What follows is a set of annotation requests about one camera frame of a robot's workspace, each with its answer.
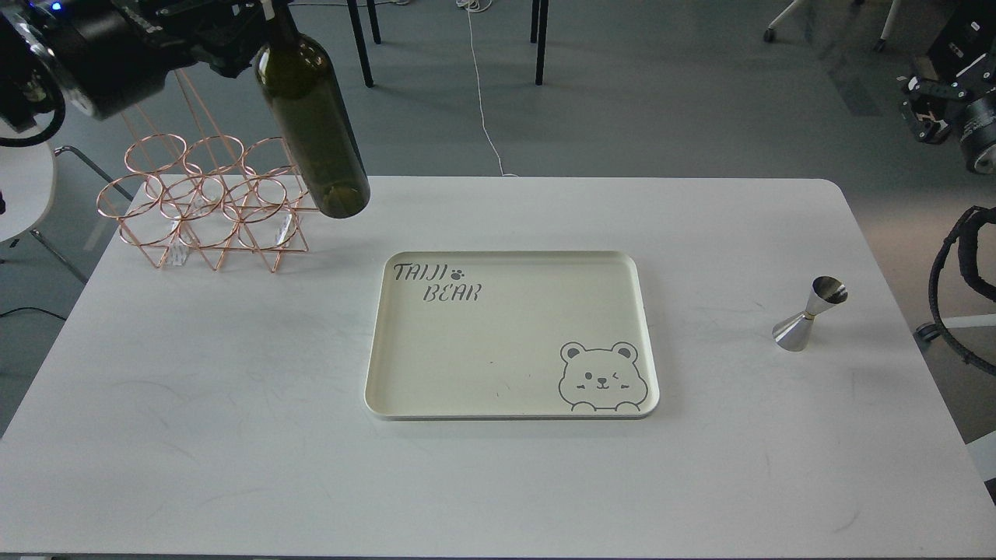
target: stainless steel jigger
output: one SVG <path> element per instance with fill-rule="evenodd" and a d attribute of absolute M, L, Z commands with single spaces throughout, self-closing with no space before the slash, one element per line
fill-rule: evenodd
<path fill-rule="evenodd" d="M 789 352 L 800 352 L 809 344 L 810 332 L 813 330 L 813 320 L 816 316 L 832 307 L 848 301 L 848 288 L 837 278 L 821 276 L 813 281 L 810 289 L 806 311 L 793 315 L 775 325 L 771 336 L 778 346 Z"/>

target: black table leg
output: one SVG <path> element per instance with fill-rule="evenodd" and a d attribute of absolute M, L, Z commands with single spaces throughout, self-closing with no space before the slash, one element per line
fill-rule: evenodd
<path fill-rule="evenodd" d="M 536 49 L 536 85 L 543 85 L 543 62 L 547 54 L 547 14 L 550 0 L 540 1 L 539 45 Z"/>
<path fill-rule="evenodd" d="M 371 61 L 367 58 L 367 41 L 364 40 L 364 28 L 360 25 L 360 7 L 357 6 L 357 0 L 347 0 L 346 3 L 350 7 L 350 21 L 353 22 L 353 37 L 357 40 L 357 53 L 360 55 L 360 66 L 364 71 L 364 84 L 368 88 L 372 88 L 374 86 L 374 77 L 371 76 Z"/>
<path fill-rule="evenodd" d="M 380 25 L 376 21 L 376 2 L 374 0 L 367 0 L 367 15 L 371 18 L 371 33 L 373 33 L 373 42 L 380 44 Z"/>
<path fill-rule="evenodd" d="M 533 17 L 529 26 L 529 42 L 536 43 L 536 24 L 540 17 L 540 0 L 533 0 Z"/>

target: bear face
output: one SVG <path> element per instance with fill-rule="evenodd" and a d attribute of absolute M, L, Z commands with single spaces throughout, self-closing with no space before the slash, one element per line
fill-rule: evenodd
<path fill-rule="evenodd" d="M 611 349 L 591 349 L 576 342 L 561 348 L 564 376 L 560 394 L 571 410 L 618 411 L 628 405 L 639 410 L 646 399 L 646 381 L 636 368 L 636 348 L 628 342 L 615 343 Z"/>

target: gray floor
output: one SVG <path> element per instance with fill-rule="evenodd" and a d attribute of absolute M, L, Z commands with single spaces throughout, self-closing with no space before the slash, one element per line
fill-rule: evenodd
<path fill-rule="evenodd" d="M 504 170 L 519 175 L 832 180 L 913 328 L 929 318 L 927 272 L 941 240 L 968 206 L 996 206 L 996 178 L 966 172 L 953 143 L 914 142 L 897 111 L 896 77 L 926 51 L 956 2 L 907 3 L 886 51 L 873 53 L 888 4 L 814 0 L 766 44 L 762 32 L 787 0 L 555 0 L 546 85 L 537 87 L 530 2 L 494 0 L 472 19 L 487 128 Z M 369 173 L 498 174 L 481 130 L 466 14 L 452 0 L 377 12 L 384 42 L 369 45 L 376 87 L 367 89 L 346 9 L 294 8 L 302 30 L 336 62 Z M 250 72 L 225 80 L 198 67 L 189 75 L 227 133 L 247 141 L 276 134 Z M 143 106 L 160 129 L 196 138 L 172 78 Z M 52 140 L 82 148 L 113 175 L 125 173 L 131 142 L 121 118 L 98 123 L 72 109 Z M 40 228 L 89 272 L 107 244 L 119 242 L 95 213 L 103 185 L 77 160 L 61 157 L 58 168 L 55 206 Z M 980 239 L 980 269 L 990 281 L 992 229 Z M 9 245 L 0 247 L 7 261 L 0 311 L 30 305 L 70 313 L 83 285 L 34 239 Z M 942 283 L 945 315 L 996 313 L 956 270 L 949 267 Z M 38 313 L 0 319 L 0 430 L 60 328 Z M 994 332 L 964 338 L 992 360 Z M 960 364 L 940 342 L 924 358 L 966 441 L 996 428 L 996 379 Z"/>

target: dark green wine bottle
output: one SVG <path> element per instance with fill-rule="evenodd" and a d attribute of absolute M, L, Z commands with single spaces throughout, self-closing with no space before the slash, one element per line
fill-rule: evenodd
<path fill-rule="evenodd" d="M 263 0 L 269 44 L 256 57 L 263 89 L 291 158 L 323 214 L 348 218 L 371 188 L 329 55 L 298 32 L 287 0 Z"/>

